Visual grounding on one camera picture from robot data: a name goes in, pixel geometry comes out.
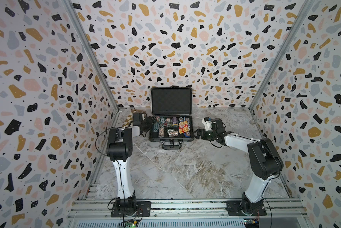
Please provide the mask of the playing card deck red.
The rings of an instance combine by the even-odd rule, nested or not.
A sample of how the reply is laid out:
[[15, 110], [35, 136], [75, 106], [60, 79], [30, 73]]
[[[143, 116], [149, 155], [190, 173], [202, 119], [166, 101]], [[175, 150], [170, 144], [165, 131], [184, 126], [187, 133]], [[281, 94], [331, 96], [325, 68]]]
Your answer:
[[188, 121], [182, 121], [179, 123], [179, 134], [189, 132]]

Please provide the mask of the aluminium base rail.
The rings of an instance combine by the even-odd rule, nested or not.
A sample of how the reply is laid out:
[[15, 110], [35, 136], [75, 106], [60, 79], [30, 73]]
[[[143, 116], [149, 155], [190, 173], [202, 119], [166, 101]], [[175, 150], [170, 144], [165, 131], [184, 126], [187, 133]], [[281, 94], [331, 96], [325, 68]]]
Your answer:
[[311, 228], [299, 199], [265, 199], [254, 212], [239, 199], [143, 199], [119, 211], [112, 200], [75, 201], [67, 228]]

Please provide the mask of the wooden chess board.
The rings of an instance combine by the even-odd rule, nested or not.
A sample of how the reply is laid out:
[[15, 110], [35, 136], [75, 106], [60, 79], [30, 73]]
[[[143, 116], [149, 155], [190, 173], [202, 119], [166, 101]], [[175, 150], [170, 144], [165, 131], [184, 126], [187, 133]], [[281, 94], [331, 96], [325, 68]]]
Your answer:
[[125, 121], [122, 124], [123, 128], [131, 126], [132, 121], [133, 121], [133, 113], [135, 113], [135, 112], [136, 112], [135, 109], [130, 110], [130, 113], [128, 114], [128, 116], [126, 117]]

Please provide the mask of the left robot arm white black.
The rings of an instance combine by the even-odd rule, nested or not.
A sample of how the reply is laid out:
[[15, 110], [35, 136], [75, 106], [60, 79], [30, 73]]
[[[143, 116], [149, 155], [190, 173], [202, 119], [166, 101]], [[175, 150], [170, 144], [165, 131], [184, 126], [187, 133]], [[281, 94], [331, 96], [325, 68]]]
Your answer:
[[151, 202], [137, 201], [131, 180], [130, 160], [133, 153], [132, 139], [147, 133], [152, 126], [151, 117], [147, 117], [144, 112], [134, 112], [127, 127], [112, 127], [108, 131], [105, 155], [113, 163], [118, 189], [111, 212], [113, 218], [150, 216]]

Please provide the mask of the grey poker set case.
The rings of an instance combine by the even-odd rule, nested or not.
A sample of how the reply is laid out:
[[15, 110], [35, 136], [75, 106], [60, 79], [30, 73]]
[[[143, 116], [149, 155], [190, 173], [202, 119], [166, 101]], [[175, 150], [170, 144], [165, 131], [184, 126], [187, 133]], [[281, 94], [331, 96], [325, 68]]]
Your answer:
[[[192, 88], [190, 87], [159, 87], [150, 90], [151, 114], [154, 116], [191, 116], [192, 114]], [[179, 150], [185, 142], [194, 140], [194, 133], [191, 139], [150, 139], [153, 143], [161, 143], [163, 150]]]

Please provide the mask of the poker chips in case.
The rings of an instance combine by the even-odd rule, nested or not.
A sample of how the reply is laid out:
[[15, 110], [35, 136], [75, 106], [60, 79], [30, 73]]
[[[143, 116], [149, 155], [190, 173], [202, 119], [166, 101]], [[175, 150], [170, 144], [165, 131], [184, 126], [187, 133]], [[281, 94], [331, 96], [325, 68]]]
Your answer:
[[[191, 116], [154, 116], [156, 123], [150, 132], [150, 139], [191, 139], [193, 123]], [[188, 121], [189, 132], [179, 134], [179, 123]]]

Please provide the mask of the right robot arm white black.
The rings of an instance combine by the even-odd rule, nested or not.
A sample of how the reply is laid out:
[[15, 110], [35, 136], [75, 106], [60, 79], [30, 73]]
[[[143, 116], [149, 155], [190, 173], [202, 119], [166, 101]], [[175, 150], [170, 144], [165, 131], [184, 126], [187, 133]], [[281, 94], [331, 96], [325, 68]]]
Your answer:
[[261, 212], [264, 203], [264, 192], [271, 180], [280, 176], [283, 169], [282, 160], [269, 138], [253, 139], [227, 131], [220, 118], [202, 120], [204, 129], [193, 132], [195, 138], [209, 142], [216, 141], [220, 147], [233, 147], [244, 151], [249, 155], [250, 165], [253, 172], [252, 180], [247, 190], [242, 194], [239, 206], [235, 212], [245, 215], [253, 215]]

